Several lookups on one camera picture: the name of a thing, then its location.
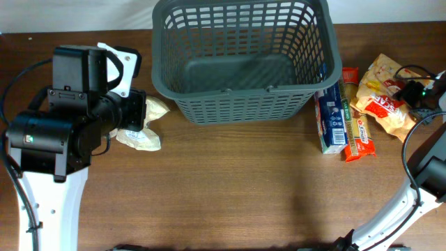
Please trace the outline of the beige coffee mix bag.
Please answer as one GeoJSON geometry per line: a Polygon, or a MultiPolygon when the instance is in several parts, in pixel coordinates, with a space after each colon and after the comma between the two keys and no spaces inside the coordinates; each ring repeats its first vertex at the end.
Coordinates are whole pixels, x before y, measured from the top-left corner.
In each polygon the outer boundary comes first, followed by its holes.
{"type": "Polygon", "coordinates": [[[415,120],[409,115],[409,106],[393,98],[406,85],[394,78],[400,67],[390,57],[379,54],[360,80],[351,107],[374,117],[386,133],[404,141],[415,120]]]}

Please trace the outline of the red spaghetti packet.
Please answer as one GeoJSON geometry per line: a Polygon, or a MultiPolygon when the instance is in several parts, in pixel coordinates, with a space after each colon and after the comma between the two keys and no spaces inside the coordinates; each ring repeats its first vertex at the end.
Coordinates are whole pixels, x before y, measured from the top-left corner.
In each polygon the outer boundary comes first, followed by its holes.
{"type": "Polygon", "coordinates": [[[342,68],[339,90],[341,92],[341,105],[346,120],[346,133],[348,144],[344,148],[346,162],[359,160],[365,156],[375,156],[376,149],[371,138],[367,116],[353,108],[352,102],[359,89],[359,69],[342,68]]]}

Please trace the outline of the grey plastic basket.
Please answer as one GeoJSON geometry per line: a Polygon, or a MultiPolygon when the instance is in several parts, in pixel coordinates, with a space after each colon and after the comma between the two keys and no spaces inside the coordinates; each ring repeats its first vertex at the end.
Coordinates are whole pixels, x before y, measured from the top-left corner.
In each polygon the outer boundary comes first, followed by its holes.
{"type": "Polygon", "coordinates": [[[152,82],[199,125],[283,120],[341,76],[326,0],[161,0],[152,82]]]}

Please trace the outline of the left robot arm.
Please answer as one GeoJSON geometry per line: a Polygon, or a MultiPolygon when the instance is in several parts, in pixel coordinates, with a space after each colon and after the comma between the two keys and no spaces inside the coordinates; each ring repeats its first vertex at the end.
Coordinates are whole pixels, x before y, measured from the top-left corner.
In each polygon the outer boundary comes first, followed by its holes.
{"type": "Polygon", "coordinates": [[[62,45],[41,89],[1,134],[1,159],[17,193],[21,250],[76,250],[92,158],[113,130],[144,127],[146,93],[134,89],[141,54],[127,47],[62,45]]]}

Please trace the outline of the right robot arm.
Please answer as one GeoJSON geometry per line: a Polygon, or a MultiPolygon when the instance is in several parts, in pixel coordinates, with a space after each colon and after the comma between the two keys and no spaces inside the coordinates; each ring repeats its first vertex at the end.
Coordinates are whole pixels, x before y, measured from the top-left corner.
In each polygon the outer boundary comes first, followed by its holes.
{"type": "Polygon", "coordinates": [[[393,242],[411,225],[445,203],[445,124],[409,158],[406,153],[410,138],[425,121],[445,117],[445,73],[436,75],[431,81],[420,91],[420,101],[423,107],[433,105],[433,108],[418,119],[403,142],[401,160],[406,180],[370,221],[339,237],[331,250],[393,250],[393,242]]]}

